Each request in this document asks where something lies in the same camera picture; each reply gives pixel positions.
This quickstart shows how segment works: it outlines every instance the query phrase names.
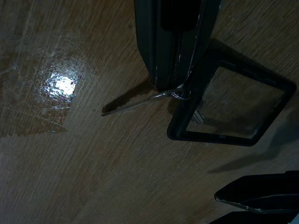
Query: black plastic object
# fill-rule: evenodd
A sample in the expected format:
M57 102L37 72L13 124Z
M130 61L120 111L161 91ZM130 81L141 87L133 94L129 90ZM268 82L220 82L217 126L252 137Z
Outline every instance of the black plastic object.
M221 0L135 0L139 52L159 91L183 84L207 48Z
M297 213L255 214L248 211L233 211L211 222L211 224L288 224Z
M254 213L298 213L299 171L241 177L217 191L215 200Z
M191 98L189 100L180 102L167 130L167 135L170 139L242 146L252 146L259 141L274 119L287 104L291 96L295 93L296 84L278 74L275 74L272 71L266 70L256 63L249 63L249 59L240 60L239 58L240 57L235 57L232 54L227 54L221 49L215 49L215 47L205 51L184 85L185 92L183 97L187 98L190 95ZM269 112L268 117L256 130L252 138L191 132L186 130L197 106L201 102L202 96L207 86L209 85L218 67L231 70L235 73L256 80L257 82L272 86L284 92L279 102L272 109L272 111Z

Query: wooden surface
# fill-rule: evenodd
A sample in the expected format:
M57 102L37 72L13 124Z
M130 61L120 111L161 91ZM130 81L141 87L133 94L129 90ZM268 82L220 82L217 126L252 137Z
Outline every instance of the wooden surface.
M213 38L299 84L298 11L224 0ZM2 0L0 40L0 223L205 224L229 182L299 169L297 95L254 147L169 140L172 100L100 116L148 77L133 0Z

